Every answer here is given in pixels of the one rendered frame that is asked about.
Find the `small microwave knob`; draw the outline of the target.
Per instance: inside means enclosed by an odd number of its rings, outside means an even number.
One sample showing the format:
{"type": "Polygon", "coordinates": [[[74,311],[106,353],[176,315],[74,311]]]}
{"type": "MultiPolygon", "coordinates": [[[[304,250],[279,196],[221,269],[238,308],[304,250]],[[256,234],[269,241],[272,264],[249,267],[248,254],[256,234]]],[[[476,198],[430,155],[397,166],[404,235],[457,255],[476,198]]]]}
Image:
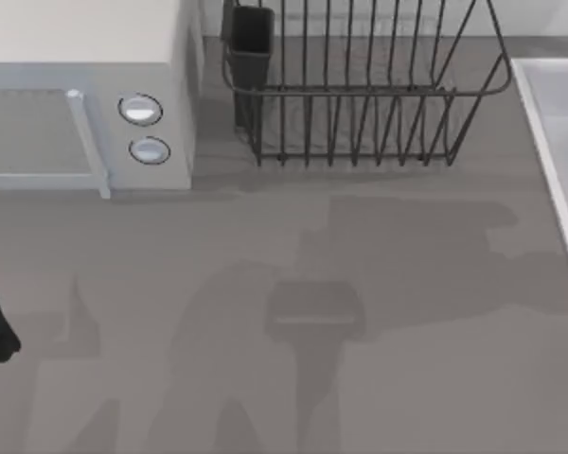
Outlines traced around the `small microwave knob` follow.
{"type": "Polygon", "coordinates": [[[136,162],[145,166],[160,166],[171,155],[169,145],[162,139],[154,136],[133,140],[128,145],[128,152],[136,162]]]}

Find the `large microwave knob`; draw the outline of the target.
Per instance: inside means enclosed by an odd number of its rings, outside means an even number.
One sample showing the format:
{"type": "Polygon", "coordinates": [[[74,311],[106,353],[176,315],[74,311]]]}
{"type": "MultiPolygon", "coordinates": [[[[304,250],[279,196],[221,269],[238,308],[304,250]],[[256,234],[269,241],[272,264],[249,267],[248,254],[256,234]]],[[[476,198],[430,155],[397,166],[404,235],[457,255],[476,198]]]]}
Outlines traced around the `large microwave knob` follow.
{"type": "Polygon", "coordinates": [[[123,96],[117,103],[117,109],[124,120],[139,127],[158,123],[164,114],[160,102],[146,94],[123,96]]]}

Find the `dark utensil holder cup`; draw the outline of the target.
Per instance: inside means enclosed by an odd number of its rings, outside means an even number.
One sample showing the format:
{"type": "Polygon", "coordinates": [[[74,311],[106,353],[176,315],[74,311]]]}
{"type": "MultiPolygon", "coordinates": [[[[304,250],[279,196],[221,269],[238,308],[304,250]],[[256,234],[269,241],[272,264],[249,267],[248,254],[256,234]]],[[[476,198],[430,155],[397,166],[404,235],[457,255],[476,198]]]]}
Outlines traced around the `dark utensil holder cup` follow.
{"type": "Polygon", "coordinates": [[[222,40],[232,77],[234,118],[238,129],[253,124],[255,98],[267,85],[274,48],[275,12],[223,0],[222,40]]]}

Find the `microwave oven door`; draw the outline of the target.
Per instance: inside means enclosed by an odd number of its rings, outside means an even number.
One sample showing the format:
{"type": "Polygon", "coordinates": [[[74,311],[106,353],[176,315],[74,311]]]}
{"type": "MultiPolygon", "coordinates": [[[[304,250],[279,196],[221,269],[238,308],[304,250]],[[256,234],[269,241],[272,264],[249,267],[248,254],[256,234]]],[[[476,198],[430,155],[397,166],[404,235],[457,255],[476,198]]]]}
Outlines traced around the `microwave oven door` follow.
{"type": "Polygon", "coordinates": [[[96,191],[110,172],[79,87],[0,82],[0,191],[96,191]]]}

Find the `pale microwave oven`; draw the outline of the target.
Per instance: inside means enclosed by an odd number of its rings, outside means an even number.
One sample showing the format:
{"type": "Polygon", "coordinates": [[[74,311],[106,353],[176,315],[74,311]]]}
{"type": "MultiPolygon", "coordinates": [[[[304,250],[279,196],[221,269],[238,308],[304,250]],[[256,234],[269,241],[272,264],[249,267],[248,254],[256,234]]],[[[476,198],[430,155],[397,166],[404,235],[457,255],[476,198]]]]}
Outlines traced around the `pale microwave oven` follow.
{"type": "Polygon", "coordinates": [[[0,0],[0,82],[84,90],[113,193],[186,191],[204,75],[200,12],[199,0],[0,0]],[[160,102],[158,123],[120,116],[118,101],[134,94],[160,102]],[[146,136],[169,145],[162,165],[129,154],[146,136]]]}

